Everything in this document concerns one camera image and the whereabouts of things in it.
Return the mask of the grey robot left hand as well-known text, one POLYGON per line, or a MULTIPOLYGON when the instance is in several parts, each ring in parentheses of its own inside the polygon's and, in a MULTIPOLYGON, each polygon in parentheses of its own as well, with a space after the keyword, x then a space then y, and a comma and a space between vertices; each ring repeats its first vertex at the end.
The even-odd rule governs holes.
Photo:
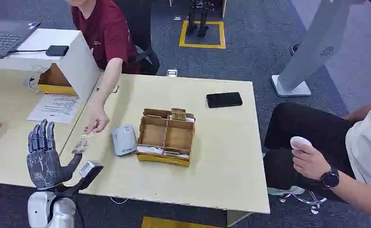
POLYGON ((67 166, 61 165, 54 127, 54 122, 44 119, 28 134, 26 162, 30 178, 38 190, 50 189, 70 180, 82 160, 82 154, 75 154, 67 166))

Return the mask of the person's hand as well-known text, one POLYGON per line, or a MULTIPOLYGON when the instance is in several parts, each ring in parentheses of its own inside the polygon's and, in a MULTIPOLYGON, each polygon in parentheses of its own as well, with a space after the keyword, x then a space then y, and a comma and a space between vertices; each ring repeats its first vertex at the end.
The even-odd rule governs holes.
POLYGON ((304 177, 318 181, 325 173, 331 171, 330 164, 313 146, 300 142, 293 142, 291 145, 293 167, 304 177))
POLYGON ((87 134, 91 132, 99 133, 105 129, 109 122, 110 118, 107 116, 104 107, 99 104, 92 104, 88 124, 84 127, 84 132, 87 134))

